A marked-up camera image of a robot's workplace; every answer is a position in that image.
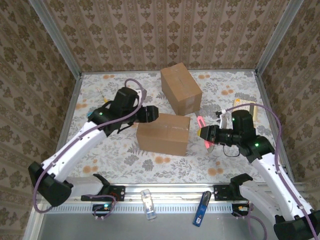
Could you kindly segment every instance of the packing tape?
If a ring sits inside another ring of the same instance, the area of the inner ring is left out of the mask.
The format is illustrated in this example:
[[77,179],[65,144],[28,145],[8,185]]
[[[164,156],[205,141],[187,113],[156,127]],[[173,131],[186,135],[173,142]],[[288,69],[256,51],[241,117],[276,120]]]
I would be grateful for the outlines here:
[[149,129],[159,129],[159,128],[171,128],[171,129],[178,129],[178,130],[188,130],[188,126],[185,127],[182,126],[173,126],[169,124],[157,124],[157,126],[148,126]]
[[[171,70],[171,71],[173,71],[173,72],[176,72],[176,73],[178,73],[179,72],[179,70],[180,69],[171,69],[172,67],[170,67],[169,69]],[[184,96],[184,98],[188,98],[190,95],[192,95],[192,92],[190,92],[190,86],[187,84],[187,85],[185,85],[184,84],[184,82],[180,79],[180,77],[179,76],[176,76],[176,77],[174,77],[173,78],[176,82],[180,82],[181,83],[181,85],[183,86],[183,90],[185,90],[185,91],[181,91],[182,92],[182,94],[183,94],[183,96]]]

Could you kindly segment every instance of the cable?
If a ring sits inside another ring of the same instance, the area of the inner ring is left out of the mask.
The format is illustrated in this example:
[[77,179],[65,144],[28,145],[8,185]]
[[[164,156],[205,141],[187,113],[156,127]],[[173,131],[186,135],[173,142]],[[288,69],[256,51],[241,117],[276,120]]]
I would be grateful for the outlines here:
[[145,98],[146,98],[146,92],[144,91],[144,88],[142,87],[142,85],[140,84],[140,82],[138,82],[137,80],[133,79],[133,78],[128,78],[127,80],[125,80],[124,82],[124,86],[126,87],[127,86],[127,82],[129,81],[132,81],[132,82],[135,82],[136,84],[138,84],[141,92],[142,92],[142,96],[141,96],[141,101],[139,102],[137,108],[131,112],[130,114],[126,115],[126,116],[123,116],[123,117],[120,117],[118,119],[115,119],[115,120],[112,120],[112,121],[107,121],[107,122],[104,122],[100,125],[97,125],[97,126],[94,126],[92,128],[90,128],[89,130],[85,131],[84,133],[82,133],[78,138],[76,138],[74,141],[72,141],[68,146],[65,147],[65,149],[63,149],[61,151],[61,153],[56,156],[56,158],[43,170],[43,172],[40,174],[39,178],[37,179],[35,185],[34,185],[34,190],[33,190],[33,195],[32,195],[32,202],[33,202],[33,207],[35,209],[35,211],[37,211],[38,213],[40,214],[44,214],[44,213],[47,213],[49,212],[53,207],[49,207],[48,209],[46,210],[40,210],[37,206],[37,191],[38,191],[38,188],[39,188],[39,185],[40,185],[40,182],[42,181],[42,178],[45,176],[45,174],[48,172],[48,170],[73,146],[75,145],[80,139],[82,139],[84,136],[86,136],[87,134],[89,134],[90,132],[96,130],[96,129],[99,129],[101,127],[105,127],[107,125],[110,125],[110,124],[114,124],[114,123],[117,123],[117,122],[120,122],[120,121],[123,121],[125,119],[128,119],[130,118],[131,116],[133,116],[134,114],[136,114],[138,112],[138,110],[141,108],[142,106],[142,103],[144,102]]
[[305,219],[308,222],[308,225],[310,227],[310,230],[312,232],[314,240],[319,240],[319,238],[317,236],[317,233],[316,233],[316,230],[315,230],[314,226],[312,225],[310,217],[307,214],[307,211],[304,209],[302,203],[296,197],[295,193],[292,191],[292,189],[288,185],[287,181],[285,180],[284,176],[280,172],[278,154],[279,154],[279,145],[280,145],[280,140],[281,140],[282,127],[281,127],[281,123],[280,123],[280,120],[279,120],[278,116],[269,107],[266,107],[266,106],[258,104],[258,103],[244,103],[244,104],[241,104],[241,105],[238,105],[238,106],[230,107],[230,108],[226,109],[225,111],[228,112],[228,111],[231,111],[233,109],[237,109],[237,108],[244,107],[244,106],[258,106],[258,107],[261,107],[261,108],[267,110],[268,112],[270,112],[273,115],[274,119],[276,120],[276,123],[278,125],[278,135],[276,137],[275,151],[274,151],[274,165],[275,165],[276,171],[278,172],[278,175],[279,175],[282,183],[284,184],[285,188],[289,191],[289,193],[291,194],[292,198],[295,200],[296,204],[299,206],[299,208],[301,209],[303,215],[305,216]]
[[262,226],[262,228],[263,228],[263,232],[264,232],[263,240],[267,240],[267,239],[268,239],[268,231],[267,231],[266,225],[264,224],[264,222],[263,222],[260,218],[251,215],[251,212],[252,212],[253,208],[254,208],[254,205],[251,204],[247,216],[242,216],[242,215],[240,215],[240,214],[237,213],[237,212],[233,212],[233,213],[236,214],[236,215],[238,215],[240,218],[244,218],[244,219],[247,219],[247,220],[248,220],[249,234],[250,234],[250,237],[251,237],[253,240],[256,240],[256,238],[255,238],[255,237],[253,236],[253,234],[252,234],[250,219],[254,219],[254,220],[258,221],[258,222],[260,223],[260,225]]
[[223,145],[223,148],[222,148],[224,155],[226,155],[226,156],[229,157],[229,158],[235,158],[235,157],[239,157],[239,156],[240,156],[240,152],[238,153],[238,155],[235,155],[235,156],[229,156],[229,155],[227,155],[226,152],[225,152],[225,146],[226,146],[226,145]]

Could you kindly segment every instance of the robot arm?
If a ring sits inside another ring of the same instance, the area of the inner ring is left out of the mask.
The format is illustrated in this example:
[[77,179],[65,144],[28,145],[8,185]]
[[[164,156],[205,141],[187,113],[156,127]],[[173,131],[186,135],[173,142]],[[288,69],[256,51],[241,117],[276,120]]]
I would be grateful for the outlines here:
[[[132,116],[117,121],[136,110],[143,94],[146,95],[146,91],[135,91],[128,87],[119,89],[114,100],[95,109],[80,131],[58,152],[42,164],[33,162],[29,166],[28,171],[33,186],[40,181],[37,190],[53,207],[61,205],[69,197],[100,195],[103,188],[109,187],[108,181],[99,174],[89,177],[68,177],[68,175],[90,149],[112,132],[119,133],[135,122],[149,123],[158,118],[157,107],[142,106]],[[114,123],[99,127],[110,121]]]
[[[231,118],[233,129],[221,128],[221,126],[226,126],[226,120],[220,116],[220,126],[203,127],[198,131],[198,135],[214,144],[236,145],[240,154],[245,156],[262,175],[274,199],[261,191],[247,174],[232,178],[230,189],[233,189],[237,197],[248,199],[262,211],[273,224],[274,231],[280,240],[308,240],[313,237],[303,210],[306,211],[316,233],[319,234],[320,211],[314,211],[312,206],[299,194],[282,166],[279,166],[279,171],[276,169],[275,150],[265,137],[256,135],[250,113],[246,110],[237,110],[232,112]],[[280,174],[302,206],[297,205],[289,189],[281,180]]]

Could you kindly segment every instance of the pink object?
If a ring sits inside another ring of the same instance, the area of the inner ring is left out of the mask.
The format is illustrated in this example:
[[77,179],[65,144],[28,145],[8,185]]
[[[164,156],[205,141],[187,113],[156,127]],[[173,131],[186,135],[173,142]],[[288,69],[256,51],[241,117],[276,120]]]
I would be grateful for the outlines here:
[[[196,118],[196,120],[197,120],[200,128],[203,128],[206,126],[206,123],[205,123],[204,118],[202,116],[198,116]],[[214,147],[215,147],[214,143],[204,140],[204,145],[209,153],[211,153],[214,150]]]

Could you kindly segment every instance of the cardboard box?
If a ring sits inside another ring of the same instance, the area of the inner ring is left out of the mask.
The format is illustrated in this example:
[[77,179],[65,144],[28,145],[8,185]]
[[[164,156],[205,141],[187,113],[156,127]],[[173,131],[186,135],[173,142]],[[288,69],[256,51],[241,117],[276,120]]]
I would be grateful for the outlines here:
[[185,156],[190,117],[159,113],[157,120],[139,123],[136,138],[141,150]]
[[202,91],[182,62],[160,72],[162,92],[175,114],[184,116],[200,110]]

